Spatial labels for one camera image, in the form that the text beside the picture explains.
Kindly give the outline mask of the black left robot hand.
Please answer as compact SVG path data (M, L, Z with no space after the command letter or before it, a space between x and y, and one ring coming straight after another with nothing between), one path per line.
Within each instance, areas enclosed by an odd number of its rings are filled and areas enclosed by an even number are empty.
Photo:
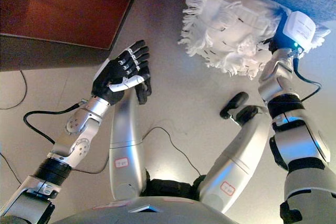
M135 88L140 105L152 94L148 59L149 48L144 40L136 41L115 59L107 58L95 74L91 95L118 103L127 89Z

